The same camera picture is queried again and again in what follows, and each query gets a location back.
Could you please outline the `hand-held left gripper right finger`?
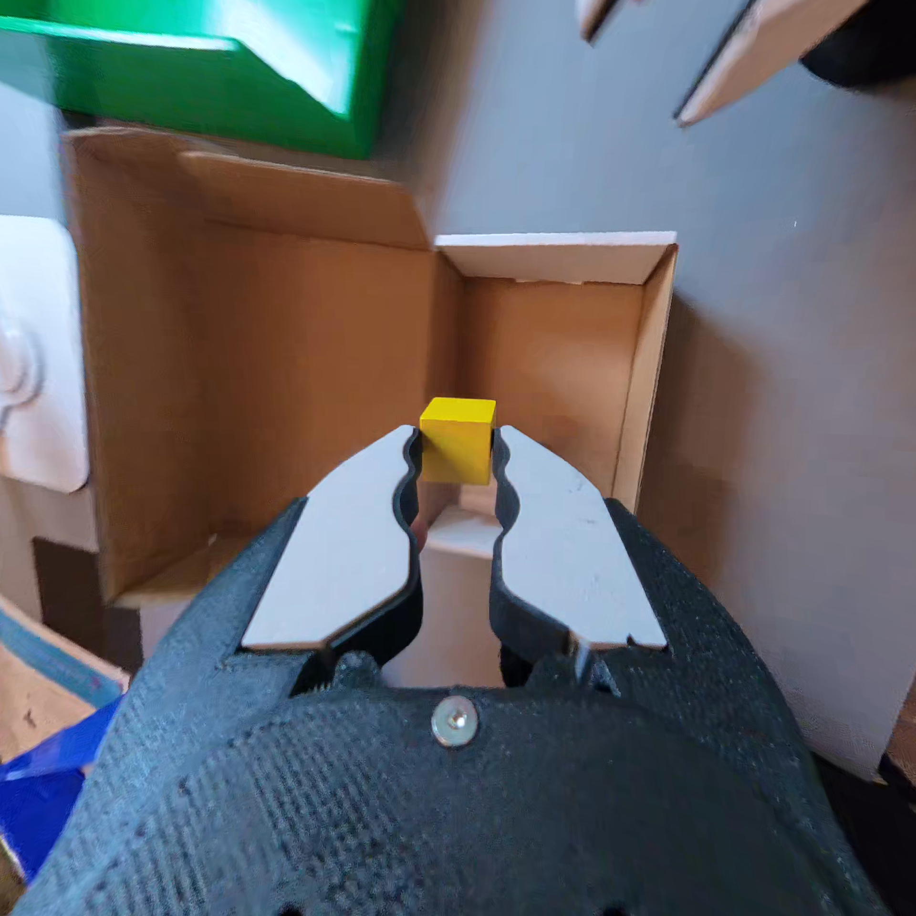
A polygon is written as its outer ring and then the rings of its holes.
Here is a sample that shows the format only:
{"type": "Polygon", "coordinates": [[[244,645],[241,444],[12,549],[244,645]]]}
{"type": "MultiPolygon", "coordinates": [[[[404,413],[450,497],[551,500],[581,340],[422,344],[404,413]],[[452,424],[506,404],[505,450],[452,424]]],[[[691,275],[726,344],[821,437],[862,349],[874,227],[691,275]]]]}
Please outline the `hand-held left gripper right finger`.
{"type": "Polygon", "coordinates": [[[494,434],[500,531],[492,552],[489,622],[506,681],[545,658],[582,679],[597,656],[664,651],[668,638],[596,486],[519,429],[494,434]]]}

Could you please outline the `green box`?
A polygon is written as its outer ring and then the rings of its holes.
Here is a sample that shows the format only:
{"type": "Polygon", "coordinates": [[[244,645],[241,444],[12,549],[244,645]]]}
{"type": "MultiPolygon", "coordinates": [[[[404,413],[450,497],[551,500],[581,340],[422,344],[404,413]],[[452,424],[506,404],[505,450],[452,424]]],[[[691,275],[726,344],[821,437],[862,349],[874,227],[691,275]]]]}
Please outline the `green box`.
{"type": "Polygon", "coordinates": [[[2,82],[82,115],[365,159],[404,7],[3,1],[2,82]]]}

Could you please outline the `blue plastic sheet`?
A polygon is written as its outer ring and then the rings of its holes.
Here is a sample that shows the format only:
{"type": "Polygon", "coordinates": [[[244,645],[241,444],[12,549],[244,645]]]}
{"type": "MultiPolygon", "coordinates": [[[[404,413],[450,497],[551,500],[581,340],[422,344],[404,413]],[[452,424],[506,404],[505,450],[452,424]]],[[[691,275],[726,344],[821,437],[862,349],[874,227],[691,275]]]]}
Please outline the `blue plastic sheet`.
{"type": "Polygon", "coordinates": [[[94,766],[116,699],[1,767],[1,840],[30,885],[60,837],[94,766]]]}

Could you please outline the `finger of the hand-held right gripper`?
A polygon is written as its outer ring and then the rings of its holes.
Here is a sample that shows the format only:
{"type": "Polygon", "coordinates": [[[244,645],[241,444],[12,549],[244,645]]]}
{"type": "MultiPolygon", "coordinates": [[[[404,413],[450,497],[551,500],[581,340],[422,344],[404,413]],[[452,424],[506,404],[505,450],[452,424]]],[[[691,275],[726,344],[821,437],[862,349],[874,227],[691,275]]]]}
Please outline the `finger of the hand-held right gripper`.
{"type": "Polygon", "coordinates": [[[600,30],[624,1],[576,1],[576,21],[581,39],[592,44],[600,30]]]}
{"type": "Polygon", "coordinates": [[[750,1],[673,118],[695,125],[756,90],[840,28],[865,1],[750,1]]]}

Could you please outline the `yellow wooden cube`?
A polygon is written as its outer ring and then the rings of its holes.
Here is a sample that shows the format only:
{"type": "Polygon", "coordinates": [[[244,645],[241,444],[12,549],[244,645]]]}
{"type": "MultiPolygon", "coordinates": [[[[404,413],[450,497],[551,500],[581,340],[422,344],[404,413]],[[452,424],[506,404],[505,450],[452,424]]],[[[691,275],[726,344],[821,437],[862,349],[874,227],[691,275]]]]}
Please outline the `yellow wooden cube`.
{"type": "Polygon", "coordinates": [[[419,418],[423,480],[487,486],[496,408],[494,399],[434,397],[419,418]]]}

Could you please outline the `white plastic device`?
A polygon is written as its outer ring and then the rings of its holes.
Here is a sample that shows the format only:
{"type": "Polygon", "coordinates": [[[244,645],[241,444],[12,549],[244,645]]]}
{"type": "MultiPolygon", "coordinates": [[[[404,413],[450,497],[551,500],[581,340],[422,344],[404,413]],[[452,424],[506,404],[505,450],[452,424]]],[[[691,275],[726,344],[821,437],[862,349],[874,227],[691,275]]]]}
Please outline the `white plastic device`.
{"type": "Polygon", "coordinates": [[[62,494],[89,478],[77,252],[53,219],[1,217],[1,471],[62,494]]]}

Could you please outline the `cardboard piece with blue edge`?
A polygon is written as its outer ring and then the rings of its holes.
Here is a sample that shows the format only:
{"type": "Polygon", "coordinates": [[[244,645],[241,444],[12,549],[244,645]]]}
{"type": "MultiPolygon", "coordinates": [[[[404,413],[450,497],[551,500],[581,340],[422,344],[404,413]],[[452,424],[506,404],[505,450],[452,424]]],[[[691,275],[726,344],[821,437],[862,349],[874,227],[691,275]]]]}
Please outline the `cardboard piece with blue edge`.
{"type": "Polygon", "coordinates": [[[131,676],[1,597],[1,761],[122,696],[131,676]]]}

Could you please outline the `brown cardboard box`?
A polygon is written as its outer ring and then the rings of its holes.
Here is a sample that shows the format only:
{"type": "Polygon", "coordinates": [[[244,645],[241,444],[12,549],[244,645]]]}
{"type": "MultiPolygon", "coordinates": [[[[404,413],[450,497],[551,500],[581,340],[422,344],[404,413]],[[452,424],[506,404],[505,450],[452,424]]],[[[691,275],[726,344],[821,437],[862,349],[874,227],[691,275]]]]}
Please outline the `brown cardboard box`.
{"type": "Polygon", "coordinates": [[[195,596],[438,395],[635,509],[673,233],[441,237],[402,187],[134,128],[70,133],[106,600],[195,596]]]}

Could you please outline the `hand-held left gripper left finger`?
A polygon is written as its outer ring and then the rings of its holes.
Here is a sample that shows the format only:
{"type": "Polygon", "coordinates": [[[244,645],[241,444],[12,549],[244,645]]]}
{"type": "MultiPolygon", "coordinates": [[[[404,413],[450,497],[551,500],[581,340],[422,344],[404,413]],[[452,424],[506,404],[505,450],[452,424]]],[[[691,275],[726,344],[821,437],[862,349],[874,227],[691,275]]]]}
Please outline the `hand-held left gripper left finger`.
{"type": "Polygon", "coordinates": [[[352,651],[383,666],[422,621],[421,440],[401,425],[339,464],[307,495],[242,637],[259,652],[352,651]]]}

